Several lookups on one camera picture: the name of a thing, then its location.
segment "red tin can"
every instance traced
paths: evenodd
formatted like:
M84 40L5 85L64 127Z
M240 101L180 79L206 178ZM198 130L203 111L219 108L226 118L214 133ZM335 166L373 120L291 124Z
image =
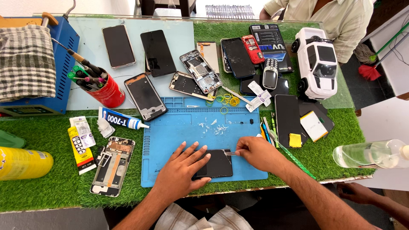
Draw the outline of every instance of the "red tin can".
M86 91L93 98L97 99L107 108L116 108L125 101L125 93L108 74L105 85L94 92Z

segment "red broom head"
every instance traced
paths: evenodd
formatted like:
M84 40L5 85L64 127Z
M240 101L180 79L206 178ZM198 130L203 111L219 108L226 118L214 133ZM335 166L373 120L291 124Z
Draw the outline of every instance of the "red broom head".
M375 65L374 66L361 65L358 68L358 72L365 79L373 81L381 76L375 68L376 68Z

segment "yellow spray can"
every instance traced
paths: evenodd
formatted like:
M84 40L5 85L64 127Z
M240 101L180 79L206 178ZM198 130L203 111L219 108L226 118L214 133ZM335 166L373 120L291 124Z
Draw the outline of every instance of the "yellow spray can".
M47 152L0 147L0 180L42 177L53 164L54 159Z

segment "artificial grass mat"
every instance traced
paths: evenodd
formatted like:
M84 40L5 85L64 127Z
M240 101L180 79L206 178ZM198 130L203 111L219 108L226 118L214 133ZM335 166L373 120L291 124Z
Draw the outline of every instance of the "artificial grass mat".
M254 23L194 23L195 41L217 41L220 38L238 37L248 34L248 26ZM280 25L280 30L285 41L293 40L294 35L301 27L316 27L316 23L300 23L295 26ZM291 58L296 68L296 60ZM238 92L240 82L231 74L222 71L219 60L221 78L226 87ZM296 85L299 81L297 71L284 75L289 79L290 94L297 94ZM267 117L271 121L268 108L260 107L260 117ZM120 112L136 115L136 109L120 110ZM114 136L132 139L136 142L124 184L118 197L108 197L91 194L89 192L96 169L81 176L78 175L72 147L67 129L70 127L69 117L87 116L91 131L94 134L96 146L91 147L94 156L100 145L106 145L107 139L103 138L97 128L97 110L67 111L64 116L36 117L35 119L2 118L0 129L10 132L26 140L24 149L46 151L54 157L54 166L42 178L30 180L0 181L0 212L19 210L52 209L61 207L113 207L129 206L140 202L149 192L149 188L140 186L142 139L143 130L132 130L122 126L115 126ZM322 138L313 143L309 139L301 149L291 149L292 154L317 177L317 180L336 179L351 176L370 175L373 169L347 169L336 165L332 158L335 147L345 144L364 142L362 131L353 108L329 109L328 116L335 123L334 129L327 138ZM285 183L269 174L265 180L247 180L209 183L192 194L206 194L213 192L227 192L242 189L251 189L266 186L283 186Z

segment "person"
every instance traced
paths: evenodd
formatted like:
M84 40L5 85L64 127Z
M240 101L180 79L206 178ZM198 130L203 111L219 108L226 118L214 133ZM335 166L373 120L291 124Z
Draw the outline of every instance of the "person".
M409 208L405 207L389 197L376 194L369 188L358 183L337 184L339 196L358 204L374 205L389 213L395 220L409 229Z
M373 13L371 0L271 0L261 10L260 20L270 20L281 8L286 8L284 20L323 22L339 63L348 62Z
M210 154L206 154L197 161L207 150L207 146L204 145L193 153L198 145L199 143L195 142L183 151L186 146L186 142L183 142L171 154L167 163L160 170L151 191L115 226L115 230L147 230L165 209L155 229L252 229L249 222L228 206L209 220L205 218L198 220L173 203L211 181L211 178L191 180L192 176L211 158ZM235 153L245 158L255 168L275 174L289 185L305 204L319 228L374 229L344 201L304 173L265 139L242 137L237 142Z

